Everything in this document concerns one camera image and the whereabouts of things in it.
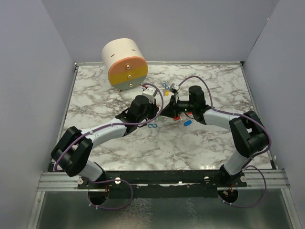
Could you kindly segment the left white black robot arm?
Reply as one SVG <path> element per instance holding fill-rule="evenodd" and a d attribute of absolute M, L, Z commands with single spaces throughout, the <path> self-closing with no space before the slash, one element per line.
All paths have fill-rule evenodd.
<path fill-rule="evenodd" d="M 53 170 L 64 171 L 70 177 L 81 176 L 88 179 L 94 188 L 101 188 L 105 184 L 104 170 L 89 160 L 91 151 L 150 123 L 162 109 L 163 104 L 158 106 L 155 99 L 150 101 L 146 96 L 138 95 L 130 107 L 105 124 L 83 130 L 74 126 L 68 128 L 51 152 L 55 161 Z"/>

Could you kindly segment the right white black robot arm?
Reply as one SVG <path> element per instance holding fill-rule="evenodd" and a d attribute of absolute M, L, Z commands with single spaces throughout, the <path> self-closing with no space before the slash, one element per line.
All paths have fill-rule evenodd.
<path fill-rule="evenodd" d="M 203 125 L 214 125 L 231 131 L 235 151 L 229 160 L 221 166 L 220 183 L 229 187 L 236 181 L 236 175 L 251 161 L 256 153 L 269 146 L 270 137 L 254 111 L 235 114 L 217 110 L 206 104 L 204 92 L 200 86 L 188 89 L 189 100 L 179 98 L 180 87 L 172 84 L 173 93 L 161 115 L 178 118 L 180 114 L 192 113 L 193 119 Z"/>

